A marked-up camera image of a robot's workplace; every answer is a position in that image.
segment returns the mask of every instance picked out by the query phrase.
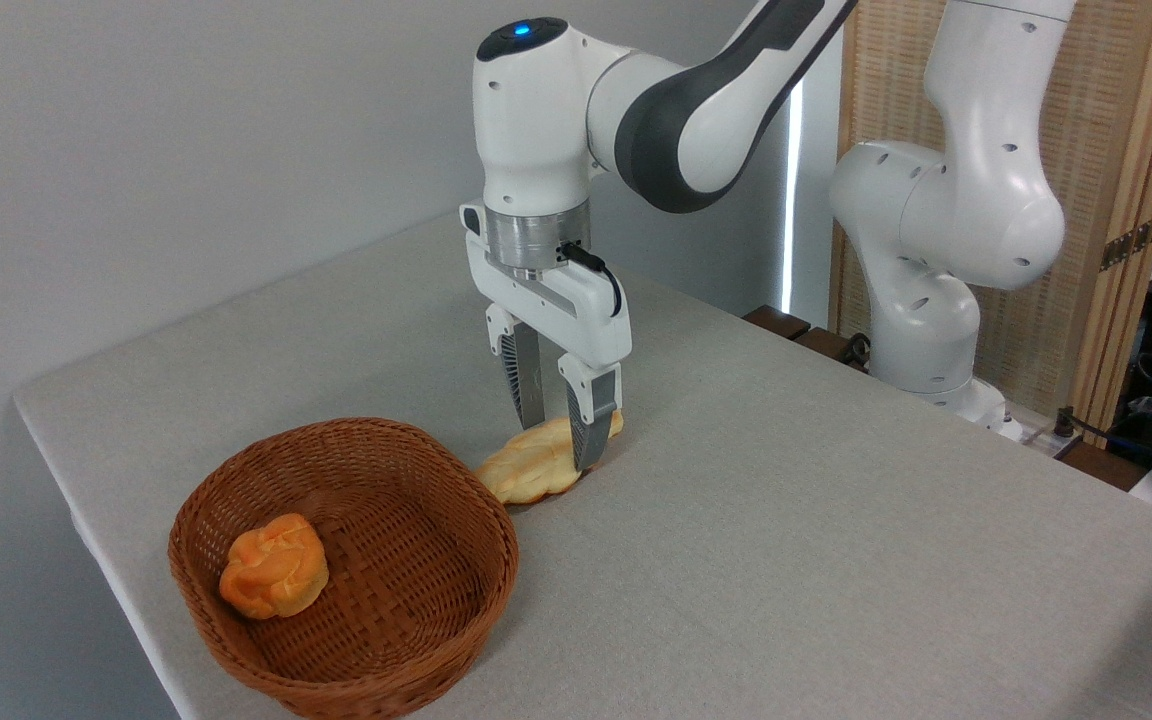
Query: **flat bread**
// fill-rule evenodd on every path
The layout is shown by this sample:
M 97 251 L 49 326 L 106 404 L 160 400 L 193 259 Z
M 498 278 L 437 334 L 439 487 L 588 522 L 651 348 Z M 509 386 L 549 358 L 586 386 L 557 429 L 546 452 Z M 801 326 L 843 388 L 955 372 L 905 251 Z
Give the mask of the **flat bread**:
M 621 411 L 613 411 L 608 438 L 624 426 Z M 506 505 L 531 505 L 567 492 L 582 476 L 573 463 L 571 425 L 567 418 L 554 418 L 524 430 L 473 473 Z

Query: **wooden panel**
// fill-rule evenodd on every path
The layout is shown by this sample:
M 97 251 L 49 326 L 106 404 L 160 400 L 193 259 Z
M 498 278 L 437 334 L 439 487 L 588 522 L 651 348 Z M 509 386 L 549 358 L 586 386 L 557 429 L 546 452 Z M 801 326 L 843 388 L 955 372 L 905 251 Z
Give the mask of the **wooden panel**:
M 1134 126 L 1138 129 L 1129 145 L 1134 167 L 1132 172 L 1124 173 L 1115 204 L 1115 222 L 1121 220 L 1129 222 L 1128 228 L 1149 227 L 1152 230 L 1152 46 L 1144 77 L 1146 82 L 1134 113 Z M 1138 255 L 1105 273 L 1108 293 L 1114 300 L 1102 314 L 1106 319 L 1102 336 L 1085 338 L 1087 355 L 1079 357 L 1083 392 L 1074 402 L 1075 412 L 1098 427 L 1114 423 L 1151 270 L 1152 245 L 1146 245 Z

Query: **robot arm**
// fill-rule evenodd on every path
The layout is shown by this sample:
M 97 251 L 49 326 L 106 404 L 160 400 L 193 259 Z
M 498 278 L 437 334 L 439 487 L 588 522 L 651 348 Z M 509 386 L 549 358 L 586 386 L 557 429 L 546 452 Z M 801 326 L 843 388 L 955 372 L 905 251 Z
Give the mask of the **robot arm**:
M 980 313 L 964 283 L 1015 290 L 1060 252 L 1038 126 L 1074 1 L 948 1 L 924 76 L 945 154 L 864 142 L 829 191 L 867 283 L 870 374 L 987 429 L 1005 399 L 972 378 Z
M 628 304 L 589 255 L 589 183 L 614 170 L 658 209 L 705 209 L 738 179 L 764 128 L 856 0 L 761 0 L 721 53 L 682 68 L 560 18 L 500 26 L 477 50 L 482 205 L 462 209 L 518 419 L 544 418 L 538 334 L 567 350 L 575 464 L 602 454 L 630 351 Z

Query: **bread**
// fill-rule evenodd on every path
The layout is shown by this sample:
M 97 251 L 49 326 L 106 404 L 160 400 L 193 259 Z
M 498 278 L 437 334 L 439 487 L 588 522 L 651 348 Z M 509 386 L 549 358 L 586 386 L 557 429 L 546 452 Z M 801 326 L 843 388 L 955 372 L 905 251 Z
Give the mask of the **bread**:
M 624 426 L 621 411 L 614 411 L 608 438 Z M 581 478 L 573 464 L 571 425 L 567 418 L 555 418 L 524 430 L 473 473 L 506 505 L 530 505 L 567 492 Z
M 248 530 L 229 547 L 220 597 L 252 620 L 291 617 L 328 584 L 323 541 L 296 511 Z

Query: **brown woven basket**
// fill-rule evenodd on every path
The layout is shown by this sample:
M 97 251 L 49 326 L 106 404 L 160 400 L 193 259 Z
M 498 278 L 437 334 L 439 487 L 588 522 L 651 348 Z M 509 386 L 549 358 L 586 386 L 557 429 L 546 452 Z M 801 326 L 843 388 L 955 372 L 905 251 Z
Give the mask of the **brown woven basket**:
M 328 584 L 291 617 L 221 600 L 230 543 L 285 511 L 323 539 Z M 505 611 L 518 544 L 505 508 L 411 425 L 326 420 L 262 439 L 180 507 L 172 575 L 207 650 L 294 714 L 399 717 L 470 669 Z

